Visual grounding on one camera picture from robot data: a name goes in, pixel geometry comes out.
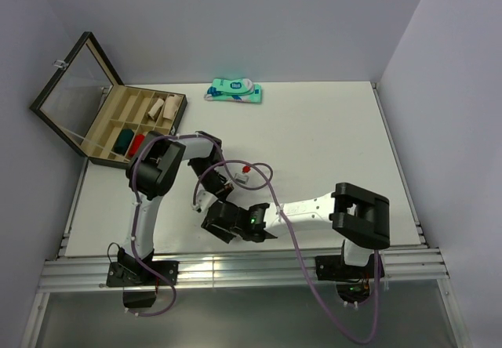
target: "glass panel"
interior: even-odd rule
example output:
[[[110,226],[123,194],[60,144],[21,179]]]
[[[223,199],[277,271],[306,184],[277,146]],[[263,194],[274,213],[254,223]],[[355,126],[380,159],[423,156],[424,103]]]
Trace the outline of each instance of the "glass panel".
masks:
[[[344,308],[334,287],[318,290],[353,335],[366,337],[373,301],[359,311]],[[170,300],[170,290],[161,290],[152,311]],[[120,291],[51,294],[37,347],[357,347],[304,286],[180,289],[175,306],[161,316],[135,318],[123,310]],[[370,346],[454,347],[437,281],[391,282],[381,292],[378,333]]]
[[[86,45],[44,101],[41,111],[61,128],[85,136],[112,86]],[[81,138],[66,130],[65,134],[82,144]]]

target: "black bracket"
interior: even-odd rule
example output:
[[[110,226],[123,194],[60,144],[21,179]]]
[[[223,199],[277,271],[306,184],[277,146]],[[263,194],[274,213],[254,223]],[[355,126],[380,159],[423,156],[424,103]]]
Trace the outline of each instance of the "black bracket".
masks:
[[[176,260],[155,260],[148,263],[148,266],[166,277],[173,285],[176,284],[178,278],[178,265]],[[154,275],[146,277],[143,281],[138,281],[138,277],[125,269],[118,262],[110,263],[108,267],[107,287],[109,288],[124,288],[138,286],[155,286],[157,278]]]
[[[375,278],[374,254],[369,256],[364,267],[348,266],[343,264],[342,255],[316,256],[315,273],[320,281],[349,281],[358,279]],[[380,268],[380,278],[385,276],[384,268]]]
[[[389,200],[351,183],[337,183],[333,229],[362,248],[383,250],[391,245]],[[354,215],[349,209],[355,205]]]
[[[226,243],[237,236],[252,242],[277,238],[265,230],[265,211],[269,207],[268,203],[261,203],[243,209],[229,201],[218,200],[209,207],[201,227]]]
[[[172,285],[176,284],[178,278],[178,265],[176,260],[158,260],[148,262],[148,266],[160,273]],[[130,270],[121,266],[118,262],[110,263],[108,267],[107,287],[124,288],[137,286],[163,286],[163,281],[148,273],[148,276],[138,277]],[[122,302],[128,309],[152,307],[157,299],[157,289],[154,291],[124,291],[122,293]]]

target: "metal frame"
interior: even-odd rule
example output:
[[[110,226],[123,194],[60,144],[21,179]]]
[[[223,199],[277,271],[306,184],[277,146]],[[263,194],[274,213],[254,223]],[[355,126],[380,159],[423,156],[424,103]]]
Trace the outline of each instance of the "metal frame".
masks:
[[[45,310],[49,302],[49,293],[37,293],[33,306],[31,307],[30,316],[24,329],[23,339],[21,340],[21,348],[35,348],[37,345],[38,334],[42,327],[44,320]]]
[[[437,280],[457,346],[470,348],[472,345],[449,283],[446,265],[440,250],[438,248],[429,248],[425,241],[376,86],[372,85],[372,87],[422,243],[422,245],[417,246],[394,247],[385,250],[383,252],[387,275],[385,280]],[[72,259],[65,256],[71,224],[78,205],[87,165],[88,161],[85,160],[61,242],[59,258],[55,261],[46,262],[42,270],[37,295],[21,343],[23,348],[35,347],[51,292],[122,292],[122,288],[107,288],[105,286],[109,266],[106,257]],[[340,254],[340,249],[303,250],[302,255],[311,279],[317,282],[314,257],[336,254]],[[180,262],[177,288],[230,288],[305,284],[293,250],[158,255],[154,257],[154,260],[163,259],[175,259]],[[153,289],[153,287],[127,289],[140,290]]]
[[[340,250],[303,250],[311,278],[316,280],[314,257],[340,254]],[[154,260],[180,262],[177,288],[229,288],[303,285],[305,280],[293,250],[197,255],[158,255]],[[441,252],[436,248],[384,251],[389,281],[447,279]],[[116,292],[106,288],[109,262],[105,258],[59,259],[44,265],[39,292]],[[132,287],[129,290],[153,289]]]
[[[455,343],[459,348],[472,348],[472,342],[467,332],[462,313],[457,302],[457,298],[453,293],[450,279],[438,280],[439,291],[441,292],[442,301],[445,304],[446,313],[448,315],[449,324],[452,326]]]

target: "purple tube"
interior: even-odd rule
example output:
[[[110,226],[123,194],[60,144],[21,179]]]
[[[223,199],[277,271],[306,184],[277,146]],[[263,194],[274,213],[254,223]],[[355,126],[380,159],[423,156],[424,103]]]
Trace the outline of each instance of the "purple tube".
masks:
[[[138,157],[138,161],[137,161],[137,163],[136,163],[136,165],[134,166],[134,169],[133,169],[133,175],[132,175],[132,179],[131,179],[131,185],[132,185],[133,193],[136,195],[136,201],[138,203],[140,202],[140,195],[139,195],[137,187],[136,187],[137,164],[139,164],[144,159],[144,156],[150,150],[150,148],[154,145],[154,143],[157,142],[157,141],[159,141],[159,140],[166,140],[166,139],[168,139],[168,140],[179,140],[179,139],[190,139],[190,138],[196,138],[196,137],[202,137],[202,138],[205,138],[205,139],[209,140],[210,142],[212,142],[214,144],[216,150],[219,152],[221,158],[224,159],[223,152],[222,152],[221,148],[218,147],[217,143],[212,138],[210,138],[208,136],[203,136],[203,135],[199,135],[199,134],[191,134],[191,135],[183,135],[183,136],[158,136],[158,137],[154,138],[141,151],[140,156]],[[242,185],[239,182],[236,182],[235,178],[232,176],[232,174],[230,172],[230,169],[227,167],[227,164],[243,164],[243,165],[249,166],[251,169],[255,170],[260,176],[263,177],[263,179],[265,181],[264,184],[260,185],[258,187],[248,187],[246,185]],[[274,201],[276,208],[279,208],[281,217],[284,219],[284,221],[286,222],[286,226],[288,227],[289,234],[291,235],[291,240],[293,242],[293,247],[295,249],[296,258],[298,259],[298,263],[300,264],[301,272],[304,275],[305,281],[307,282],[309,288],[311,289],[311,292],[314,295],[315,299],[317,300],[319,306],[325,311],[325,313],[328,316],[328,318],[333,322],[333,324],[338,328],[338,330],[347,339],[351,340],[353,343],[361,344],[361,345],[365,345],[365,344],[370,343],[373,340],[373,338],[375,337],[376,333],[377,333],[377,325],[378,325],[378,310],[379,310],[379,298],[378,298],[378,295],[379,295],[379,287],[380,287],[380,255],[378,254],[378,251],[375,250],[375,252],[374,252],[374,260],[375,260],[375,264],[374,264],[374,269],[375,269],[375,272],[374,272],[375,285],[374,285],[374,288],[375,289],[372,292],[372,294],[374,294],[373,298],[375,300],[374,301],[375,303],[374,303],[374,309],[373,309],[373,324],[372,324],[371,332],[370,332],[369,336],[367,338],[365,338],[365,339],[358,339],[355,336],[353,336],[341,324],[341,322],[331,312],[331,310],[328,308],[328,306],[322,300],[322,297],[317,292],[317,289],[315,288],[314,283],[312,282],[312,279],[310,278],[310,276],[308,274],[307,267],[305,266],[305,262],[304,262],[304,260],[302,258],[301,250],[300,250],[300,247],[298,245],[298,240],[296,239],[296,235],[295,235],[295,232],[293,230],[293,225],[291,224],[291,221],[289,221],[288,216],[280,209],[280,203],[278,202],[277,195],[275,194],[275,191],[274,191],[274,187],[271,185],[271,178],[273,176],[273,172],[272,172],[272,168],[270,167],[270,165],[267,165],[267,164],[264,164],[264,163],[252,164],[252,163],[249,163],[249,162],[243,161],[243,160],[223,160],[223,161],[220,161],[220,162],[216,163],[215,165],[212,165],[207,170],[205,170],[203,174],[201,174],[201,177],[199,177],[199,180],[198,180],[198,182],[196,184],[194,195],[193,195],[193,202],[194,202],[194,204],[196,202],[197,190],[198,190],[198,187],[199,187],[199,185],[201,183],[201,179],[210,170],[212,170],[212,169],[214,169],[214,168],[216,168],[218,166],[223,166],[225,168],[225,170],[227,171],[229,178],[237,186],[239,186],[239,187],[241,187],[241,188],[243,188],[245,190],[259,190],[259,189],[261,189],[261,188],[263,188],[265,186],[267,186],[269,188],[269,190],[271,192],[272,200]],[[271,172],[270,176],[269,177],[265,176],[265,174],[260,170],[260,168],[258,168],[258,166],[264,166],[264,167],[268,168],[269,171]],[[140,211],[140,205],[138,204],[136,206],[136,208],[135,208],[135,211],[134,211],[133,228],[132,228],[132,232],[131,232],[131,236],[132,237],[134,237],[136,235],[136,229],[137,229],[139,211]],[[160,311],[157,311],[157,312],[154,312],[154,313],[138,313],[138,315],[141,316],[141,317],[153,317],[155,315],[159,315],[159,314],[165,313],[167,310],[169,310],[173,306],[173,304],[176,301],[176,289],[174,288],[174,285],[171,284],[171,282],[168,279],[166,279],[164,276],[162,276],[158,272],[152,270],[149,266],[147,266],[145,263],[143,263],[141,261],[141,258],[137,255],[136,246],[135,246],[134,241],[131,242],[131,249],[133,250],[133,254],[134,254],[134,257],[136,258],[136,261],[143,268],[145,268],[146,270],[148,270],[151,274],[155,275],[156,277],[160,278],[167,285],[169,285],[171,287],[171,289],[173,290],[173,299],[171,300],[171,302],[169,303],[169,305],[166,306],[164,309],[162,309]]]

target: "dark green item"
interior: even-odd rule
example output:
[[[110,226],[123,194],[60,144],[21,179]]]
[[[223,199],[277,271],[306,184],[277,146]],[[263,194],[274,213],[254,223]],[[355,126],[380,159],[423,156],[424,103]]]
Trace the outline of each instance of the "dark green item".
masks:
[[[123,129],[120,134],[118,134],[118,138],[115,141],[113,146],[113,151],[116,154],[126,154],[129,145],[134,137],[134,131],[131,129]]]

